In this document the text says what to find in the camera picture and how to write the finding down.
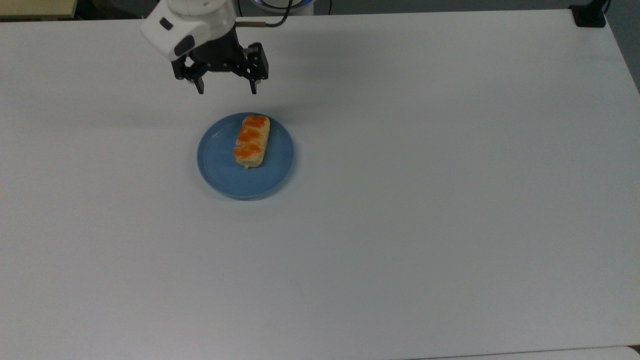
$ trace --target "robotic arm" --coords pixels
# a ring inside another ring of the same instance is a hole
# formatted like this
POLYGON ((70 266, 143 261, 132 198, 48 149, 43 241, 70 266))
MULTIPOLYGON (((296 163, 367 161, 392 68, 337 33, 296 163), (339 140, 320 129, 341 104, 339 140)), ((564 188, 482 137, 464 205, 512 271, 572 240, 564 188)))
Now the robotic arm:
POLYGON ((202 76, 207 71, 220 71, 249 80, 251 91, 256 94, 256 84, 269 77, 269 63, 259 42, 246 49, 240 46, 236 26, 269 25, 236 24, 231 0, 161 0, 141 30, 151 45, 171 61, 175 78, 195 84, 198 93, 204 93, 202 76), (186 66, 187 56, 193 60, 191 66, 186 66))

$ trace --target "blue plate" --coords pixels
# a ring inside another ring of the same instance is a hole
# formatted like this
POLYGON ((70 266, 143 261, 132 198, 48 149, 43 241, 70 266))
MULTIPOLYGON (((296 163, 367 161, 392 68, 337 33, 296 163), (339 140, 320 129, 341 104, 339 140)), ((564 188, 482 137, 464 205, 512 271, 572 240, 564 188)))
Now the blue plate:
POLYGON ((236 163, 236 139, 242 120, 249 114, 261 115, 229 115, 213 124, 198 145, 198 169, 204 180, 220 193, 235 199, 269 195, 282 186, 293 166, 291 135, 272 117, 268 117, 271 129, 262 164, 256 168, 244 168, 236 163))

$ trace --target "baked pastry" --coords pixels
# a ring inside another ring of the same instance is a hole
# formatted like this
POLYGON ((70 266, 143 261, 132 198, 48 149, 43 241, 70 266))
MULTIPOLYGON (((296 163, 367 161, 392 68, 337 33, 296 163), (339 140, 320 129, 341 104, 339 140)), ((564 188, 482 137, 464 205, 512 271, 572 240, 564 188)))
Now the baked pastry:
POLYGON ((249 115, 244 118, 234 148, 236 163, 245 168, 259 167, 262 164, 270 125, 266 116, 249 115))

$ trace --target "black mount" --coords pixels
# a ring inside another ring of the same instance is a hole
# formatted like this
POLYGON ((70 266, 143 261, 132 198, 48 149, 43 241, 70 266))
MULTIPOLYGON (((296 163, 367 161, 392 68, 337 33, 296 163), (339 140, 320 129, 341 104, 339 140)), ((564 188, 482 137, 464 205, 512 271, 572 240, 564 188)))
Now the black mount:
POLYGON ((173 74, 178 80, 186 79, 195 84, 198 93, 204 94, 202 76, 207 71, 233 72, 249 80, 251 93, 256 94, 256 84, 269 77, 269 63, 259 42, 243 49, 238 42, 236 28, 216 40, 208 41, 178 60, 172 61, 173 74), (186 66, 187 55, 193 60, 186 66))
POLYGON ((604 28, 607 21, 604 19, 602 7, 607 0, 593 0, 587 5, 571 5, 573 20, 581 28, 604 28))

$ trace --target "white tabletop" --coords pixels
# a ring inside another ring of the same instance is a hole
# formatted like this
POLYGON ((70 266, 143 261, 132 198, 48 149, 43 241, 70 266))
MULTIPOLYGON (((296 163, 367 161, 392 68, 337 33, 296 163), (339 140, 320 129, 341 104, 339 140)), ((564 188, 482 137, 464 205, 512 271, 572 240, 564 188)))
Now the white tabletop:
POLYGON ((0 24, 7 359, 412 359, 640 343, 640 97, 568 10, 240 29, 205 94, 137 20, 0 24), (258 201, 195 163, 289 130, 258 201))
POLYGON ((640 355, 628 347, 609 347, 448 357, 447 360, 640 360, 640 355))

